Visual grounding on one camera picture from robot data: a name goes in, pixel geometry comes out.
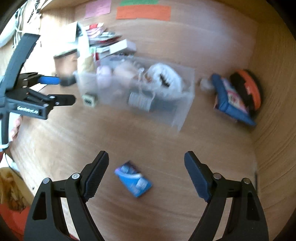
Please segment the person hand on handle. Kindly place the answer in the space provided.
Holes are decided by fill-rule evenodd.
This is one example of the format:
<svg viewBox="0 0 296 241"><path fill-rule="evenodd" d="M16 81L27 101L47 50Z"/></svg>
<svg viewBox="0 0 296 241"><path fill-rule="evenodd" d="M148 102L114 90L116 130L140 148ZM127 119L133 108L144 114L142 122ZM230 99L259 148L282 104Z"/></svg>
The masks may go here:
<svg viewBox="0 0 296 241"><path fill-rule="evenodd" d="M12 142L19 133L19 129L21 123L23 121L23 117L16 113L10 113L9 119L9 141Z"/></svg>

